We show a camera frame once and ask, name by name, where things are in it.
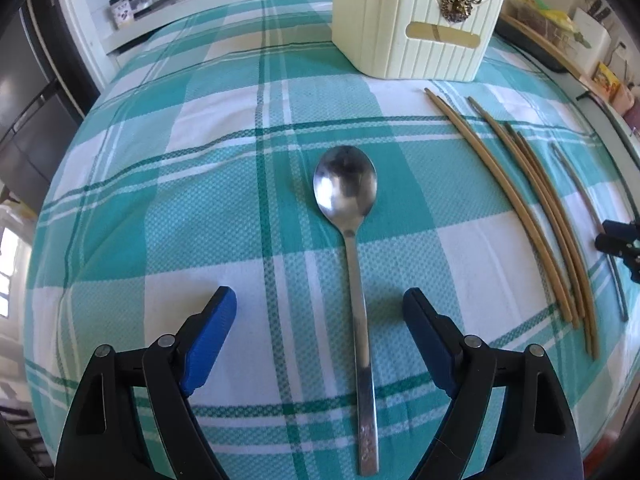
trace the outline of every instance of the cream plastic basket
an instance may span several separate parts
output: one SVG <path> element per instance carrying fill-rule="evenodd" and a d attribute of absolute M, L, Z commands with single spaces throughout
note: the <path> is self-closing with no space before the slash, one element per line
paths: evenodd
<path fill-rule="evenodd" d="M 332 40 L 366 75 L 472 81 L 502 7 L 502 0 L 476 1 L 454 23 L 442 0 L 334 0 Z"/>

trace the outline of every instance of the spoon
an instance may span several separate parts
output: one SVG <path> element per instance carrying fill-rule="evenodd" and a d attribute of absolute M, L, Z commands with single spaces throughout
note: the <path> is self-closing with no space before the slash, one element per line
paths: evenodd
<path fill-rule="evenodd" d="M 378 472 L 378 424 L 373 393 L 373 373 L 369 353 L 367 311 L 356 233 L 376 201 L 376 169 L 365 153 L 353 146 L 328 150 L 314 173 L 314 194 L 320 211 L 344 238 L 351 291 L 353 339 L 356 357 L 356 398 L 358 402 L 358 454 L 360 475 Z"/>

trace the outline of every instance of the tablecloth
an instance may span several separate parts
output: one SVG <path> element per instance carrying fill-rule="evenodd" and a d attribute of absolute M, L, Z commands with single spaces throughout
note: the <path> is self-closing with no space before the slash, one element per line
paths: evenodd
<path fill-rule="evenodd" d="M 190 398 L 232 480 L 356 478 L 353 338 L 344 249 L 316 207 L 322 153 L 358 146 L 378 198 L 358 233 L 380 435 L 379 478 L 408 478 L 447 408 L 402 321 L 418 286 L 463 333 L 542 344 L 589 449 L 637 368 L 638 287 L 620 265 L 630 320 L 557 143 L 602 218 L 628 221 L 596 132 L 548 77 L 498 38 L 471 83 L 377 80 L 331 43 L 331 0 L 251 0 L 156 32 L 87 115 L 38 220 L 24 348 L 33 407 L 55 455 L 93 350 L 175 333 L 219 285 L 238 316 Z M 563 322 L 523 227 L 477 155 L 424 95 L 462 113 L 532 205 L 536 198 L 471 95 L 542 159 L 574 224 L 596 298 L 601 357 Z M 144 390 L 144 435 L 167 473 Z M 491 446 L 495 390 L 467 473 Z"/>

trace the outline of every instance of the chopstick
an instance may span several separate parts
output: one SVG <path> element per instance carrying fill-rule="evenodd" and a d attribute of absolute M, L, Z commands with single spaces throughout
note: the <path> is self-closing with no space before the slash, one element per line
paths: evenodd
<path fill-rule="evenodd" d="M 511 156 L 514 158 L 517 165 L 522 170 L 522 173 L 524 173 L 524 175 L 527 177 L 527 180 L 531 184 L 533 191 L 538 196 L 540 205 L 542 206 L 542 209 L 549 220 L 549 224 L 551 225 L 551 229 L 556 236 L 558 247 L 560 248 L 560 253 L 562 254 L 562 259 L 564 260 L 567 275 L 569 277 L 569 282 L 571 283 L 572 289 L 574 290 L 575 306 L 573 303 L 571 303 L 570 306 L 572 308 L 571 313 L 573 316 L 573 326 L 574 328 L 578 328 L 578 317 L 584 317 L 582 283 L 578 278 L 577 269 L 574 266 L 575 248 L 567 243 L 568 236 L 566 233 L 566 227 L 562 225 L 562 222 L 560 221 L 561 216 L 558 212 L 558 207 L 554 203 L 553 199 L 549 196 L 549 193 L 545 189 L 545 185 L 542 183 L 538 172 L 534 168 L 533 164 L 527 159 L 525 153 L 521 153 L 520 148 L 516 145 L 514 140 L 512 140 L 507 135 L 500 124 L 498 124 L 498 122 L 494 118 L 492 118 L 491 115 L 489 115 L 487 111 L 485 111 L 484 108 L 482 108 L 475 99 L 469 97 L 468 100 L 482 116 L 482 118 L 484 118 L 484 120 L 489 123 L 489 126 L 491 126 L 492 130 L 502 141 L 502 143 L 507 147 L 507 150 L 511 153 Z"/>
<path fill-rule="evenodd" d="M 560 275 L 558 263 L 551 255 L 551 248 L 549 247 L 546 238 L 543 236 L 542 229 L 530 211 L 529 206 L 524 202 L 520 192 L 513 185 L 511 179 L 504 173 L 502 168 L 500 168 L 500 165 L 495 160 L 494 156 L 487 150 L 482 141 L 480 141 L 478 135 L 471 129 L 471 127 L 469 127 L 466 121 L 428 88 L 425 88 L 424 91 L 438 109 L 449 118 L 460 134 L 465 137 L 466 141 L 478 154 L 482 162 L 484 162 L 487 169 L 491 172 L 507 195 L 511 205 L 513 205 L 513 208 L 516 211 L 516 214 L 520 218 L 525 231 L 529 235 L 530 240 L 540 255 L 540 260 L 542 261 L 542 265 L 549 276 L 553 292 L 556 295 L 556 298 L 558 298 L 558 304 L 563 319 L 567 322 L 572 322 L 573 315 L 570 308 L 568 293 L 566 285 Z"/>
<path fill-rule="evenodd" d="M 585 335 L 585 343 L 587 347 L 587 353 L 593 357 L 593 359 L 597 359 L 600 354 L 600 348 L 598 344 L 598 333 L 595 321 L 595 305 L 593 299 L 593 291 L 591 290 L 591 282 L 589 280 L 589 276 L 586 270 L 586 263 L 582 258 L 582 253 L 578 249 L 579 244 L 577 238 L 575 237 L 575 232 L 572 229 L 572 225 L 569 222 L 567 213 L 564 209 L 564 205 L 556 191 L 556 188 L 551 183 L 551 179 L 549 179 L 548 174 L 542 167 L 542 163 L 540 162 L 538 156 L 533 151 L 532 147 L 527 143 L 524 136 L 521 133 L 516 133 L 510 124 L 507 124 L 507 131 L 513 136 L 514 141 L 520 147 L 520 149 L 528 155 L 532 165 L 537 169 L 538 175 L 545 182 L 545 187 L 549 195 L 551 196 L 553 202 L 556 204 L 557 212 L 559 214 L 559 221 L 565 228 L 565 235 L 567 243 L 570 248 L 572 247 L 572 257 L 574 258 L 574 266 L 577 269 L 578 278 L 580 281 L 580 290 L 583 296 L 584 301 L 584 335 Z"/>
<path fill-rule="evenodd" d="M 552 144 L 552 149 L 554 150 L 554 153 L 556 154 L 556 157 L 558 158 L 562 166 L 564 166 L 569 177 L 573 181 L 574 186 L 578 190 L 578 193 L 580 194 L 582 201 L 584 202 L 584 205 L 587 208 L 587 212 L 589 213 L 589 216 L 591 217 L 591 219 L 593 220 L 593 223 L 596 226 L 596 229 L 598 230 L 599 233 L 603 233 L 604 228 L 602 227 L 602 222 L 600 221 L 596 208 L 594 207 L 593 202 L 591 201 L 591 197 L 587 193 L 587 190 L 584 189 L 584 186 L 580 178 L 578 177 L 577 173 L 575 173 L 574 167 L 564 156 L 564 153 L 562 153 L 562 151 L 555 144 Z M 613 272 L 613 277 L 616 282 L 618 299 L 620 300 L 620 307 L 622 310 L 622 319 L 623 321 L 627 322 L 629 320 L 629 313 L 628 313 L 628 307 L 626 305 L 626 296 L 625 296 L 624 288 L 622 287 L 622 280 L 620 280 L 620 272 L 618 271 L 618 266 L 616 265 L 616 261 L 614 257 L 609 255 L 608 260 L 609 260 L 609 266 Z"/>

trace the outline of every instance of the white box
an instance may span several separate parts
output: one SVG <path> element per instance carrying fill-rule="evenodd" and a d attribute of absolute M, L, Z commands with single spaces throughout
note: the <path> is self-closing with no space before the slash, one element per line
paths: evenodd
<path fill-rule="evenodd" d="M 468 18 L 458 23 L 445 19 L 441 1 L 334 0 L 332 40 L 366 75 L 381 79 L 472 81 L 494 31 L 502 0 L 469 3 Z M 461 19 L 462 15 L 458 13 L 457 17 Z M 407 36 L 410 23 L 412 38 Z"/>
<path fill-rule="evenodd" d="M 607 29 L 600 25 L 596 20 L 584 12 L 580 7 L 575 9 L 574 23 L 578 30 L 589 42 L 591 48 L 586 48 L 583 44 L 574 42 L 573 62 L 580 71 L 591 78 L 596 71 L 596 67 L 602 61 L 611 44 L 611 37 Z"/>

